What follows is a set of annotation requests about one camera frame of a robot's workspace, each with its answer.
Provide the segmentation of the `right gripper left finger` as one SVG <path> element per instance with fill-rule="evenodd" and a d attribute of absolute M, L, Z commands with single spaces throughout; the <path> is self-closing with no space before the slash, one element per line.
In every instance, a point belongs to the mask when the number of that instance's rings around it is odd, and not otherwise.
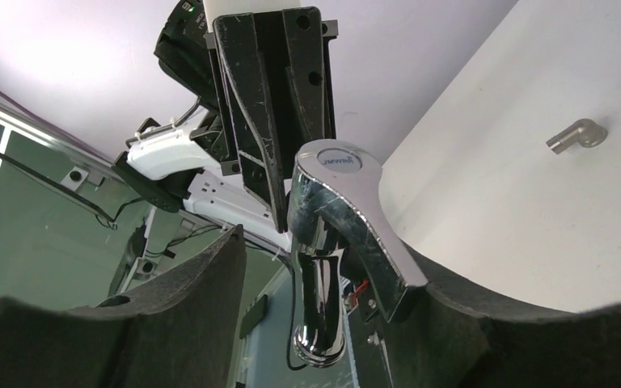
<path fill-rule="evenodd" d="M 0 387 L 223 387 L 247 266 L 242 226 L 95 307 L 0 297 Z"/>

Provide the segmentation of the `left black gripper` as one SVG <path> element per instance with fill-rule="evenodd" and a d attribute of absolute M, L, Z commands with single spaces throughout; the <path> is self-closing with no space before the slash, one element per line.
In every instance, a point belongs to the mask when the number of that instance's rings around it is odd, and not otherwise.
<path fill-rule="evenodd" d="M 336 137 L 329 43 L 337 35 L 315 6 L 213 19 L 202 1 L 180 1 L 155 45 L 161 70 L 206 110 L 192 143 L 223 175 L 242 176 L 278 233 L 288 230 L 282 171 L 292 175 L 303 144 Z"/>

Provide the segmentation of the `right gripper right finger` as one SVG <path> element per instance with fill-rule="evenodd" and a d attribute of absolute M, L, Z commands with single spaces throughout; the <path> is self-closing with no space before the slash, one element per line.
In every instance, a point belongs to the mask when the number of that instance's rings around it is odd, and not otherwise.
<path fill-rule="evenodd" d="M 407 320 L 359 295 L 349 343 L 361 387 L 621 387 L 621 303 L 568 313 L 486 289 L 420 253 Z"/>

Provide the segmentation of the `steel elbow pipe fitting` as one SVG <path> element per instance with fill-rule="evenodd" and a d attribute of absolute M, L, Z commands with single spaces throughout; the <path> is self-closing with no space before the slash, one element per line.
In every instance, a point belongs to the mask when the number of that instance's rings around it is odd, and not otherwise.
<path fill-rule="evenodd" d="M 583 118 L 562 130 L 546 141 L 547 147 L 554 154 L 561 154 L 574 145 L 594 148 L 608 137 L 608 130 L 594 120 Z"/>

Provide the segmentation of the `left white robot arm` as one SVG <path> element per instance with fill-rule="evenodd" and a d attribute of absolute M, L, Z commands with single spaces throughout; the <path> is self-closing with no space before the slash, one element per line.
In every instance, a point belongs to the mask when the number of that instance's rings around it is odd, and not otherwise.
<path fill-rule="evenodd" d="M 336 20 L 295 1 L 220 12 L 177 2 L 154 55 L 204 116 L 146 120 L 112 169 L 158 209 L 242 225 L 289 250 L 295 156 L 336 136 L 329 44 L 338 34 Z"/>

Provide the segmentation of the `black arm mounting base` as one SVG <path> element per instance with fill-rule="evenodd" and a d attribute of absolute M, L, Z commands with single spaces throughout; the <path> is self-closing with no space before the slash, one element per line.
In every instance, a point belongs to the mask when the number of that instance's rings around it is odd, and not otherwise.
<path fill-rule="evenodd" d="M 387 343 L 334 260 L 281 269 L 240 319 L 234 387 L 392 387 Z"/>

